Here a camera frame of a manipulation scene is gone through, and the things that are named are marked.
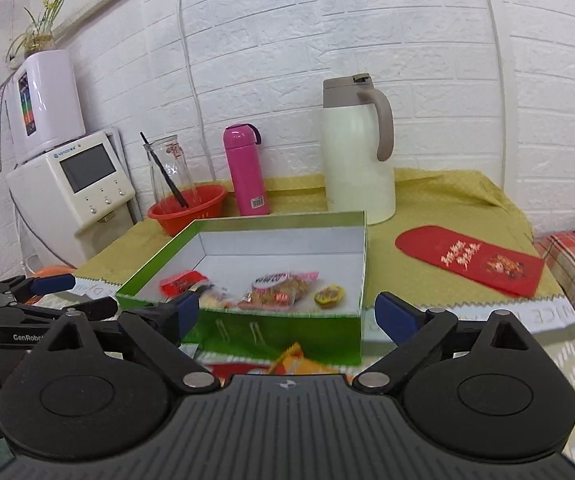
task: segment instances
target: barcode sticker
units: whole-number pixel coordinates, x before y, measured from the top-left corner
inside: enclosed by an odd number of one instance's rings
[[[257,209],[265,205],[265,199],[261,196],[258,196],[256,198],[251,199],[250,204],[252,209]]]

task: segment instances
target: red envelope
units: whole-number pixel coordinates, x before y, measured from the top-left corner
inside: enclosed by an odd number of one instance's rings
[[[437,225],[400,234],[396,246],[408,256],[449,270],[511,296],[531,298],[544,260],[504,249]]]

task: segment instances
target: pink bottle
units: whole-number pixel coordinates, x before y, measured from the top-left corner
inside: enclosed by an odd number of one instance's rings
[[[242,216],[268,215],[267,194],[256,145],[260,133],[252,124],[234,124],[222,134],[234,194]]]

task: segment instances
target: display screen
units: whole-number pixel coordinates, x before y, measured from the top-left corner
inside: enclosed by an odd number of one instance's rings
[[[116,171],[103,144],[66,158],[61,168],[75,193]]]
[[[32,98],[29,95],[29,82],[27,81],[27,72],[18,80],[18,91],[20,92],[20,109],[23,112],[23,122],[27,137],[36,131],[34,122],[34,111],[32,110]]]

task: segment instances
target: glass pitcher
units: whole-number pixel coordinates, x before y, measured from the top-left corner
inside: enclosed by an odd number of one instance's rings
[[[176,184],[183,198],[186,200],[189,207],[199,205],[200,200],[194,181],[187,169],[187,162],[181,146],[178,144],[178,137],[172,135],[164,139],[154,140],[154,142],[143,145],[145,152],[147,152],[147,159],[150,163],[150,176],[152,177],[152,189],[154,190],[154,200],[160,207],[160,213],[171,214],[187,210],[176,200],[176,197],[171,192],[165,177],[160,171],[160,167],[156,164],[152,153],[154,153],[171,181]]]

